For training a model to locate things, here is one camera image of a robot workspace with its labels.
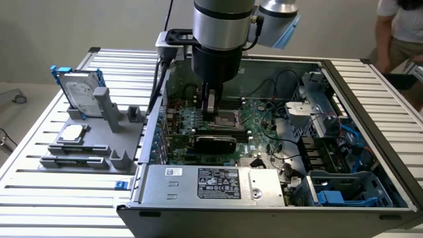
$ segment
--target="motherboard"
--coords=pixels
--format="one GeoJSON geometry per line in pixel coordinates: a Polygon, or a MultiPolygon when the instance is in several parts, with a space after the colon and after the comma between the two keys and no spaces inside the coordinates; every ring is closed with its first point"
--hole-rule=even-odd
{"type": "Polygon", "coordinates": [[[248,100],[222,103],[225,108],[205,121],[193,102],[176,102],[166,110],[170,165],[237,166],[240,158],[270,153],[277,142],[272,102],[248,100]]]}

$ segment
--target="blue latch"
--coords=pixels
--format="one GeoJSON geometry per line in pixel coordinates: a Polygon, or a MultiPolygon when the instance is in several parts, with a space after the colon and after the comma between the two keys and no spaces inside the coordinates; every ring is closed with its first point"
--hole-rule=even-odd
{"type": "Polygon", "coordinates": [[[340,191],[321,191],[317,193],[317,198],[321,206],[334,207],[370,207],[378,200],[376,197],[370,197],[362,201],[344,201],[340,191]]]}
{"type": "Polygon", "coordinates": [[[125,181],[116,181],[116,184],[114,184],[114,190],[128,190],[128,182],[125,181]]]}
{"type": "Polygon", "coordinates": [[[69,72],[71,72],[71,68],[70,68],[70,67],[59,67],[59,68],[57,69],[57,72],[59,72],[59,73],[69,73],[69,72]]]}
{"type": "Polygon", "coordinates": [[[97,68],[94,72],[95,72],[97,77],[98,77],[98,84],[99,84],[99,86],[101,86],[101,87],[105,87],[102,72],[101,72],[99,68],[97,68]]]}

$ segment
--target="person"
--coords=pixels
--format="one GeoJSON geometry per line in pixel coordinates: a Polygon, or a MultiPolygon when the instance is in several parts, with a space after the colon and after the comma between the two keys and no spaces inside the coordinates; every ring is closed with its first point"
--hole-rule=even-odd
{"type": "MultiPolygon", "coordinates": [[[[368,59],[381,73],[389,73],[404,61],[423,65],[423,0],[378,0],[376,49],[368,59]]],[[[421,92],[418,81],[400,91],[417,112],[421,92]]]]}

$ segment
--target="capacitor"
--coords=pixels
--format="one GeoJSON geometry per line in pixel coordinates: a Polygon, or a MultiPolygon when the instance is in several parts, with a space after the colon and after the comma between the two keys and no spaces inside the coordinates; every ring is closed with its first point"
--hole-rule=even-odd
{"type": "Polygon", "coordinates": [[[257,110],[258,110],[258,112],[264,112],[265,107],[264,107],[262,105],[258,105],[258,106],[257,106],[257,110]]]}
{"type": "Polygon", "coordinates": [[[268,155],[270,155],[270,145],[269,144],[266,144],[266,146],[265,146],[265,153],[268,155]]]}

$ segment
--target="warning label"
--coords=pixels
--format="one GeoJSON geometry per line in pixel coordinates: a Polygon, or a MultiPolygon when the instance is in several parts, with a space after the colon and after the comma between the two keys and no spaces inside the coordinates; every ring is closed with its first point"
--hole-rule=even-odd
{"type": "Polygon", "coordinates": [[[198,169],[198,198],[240,199],[238,190],[237,169],[198,169]]]}

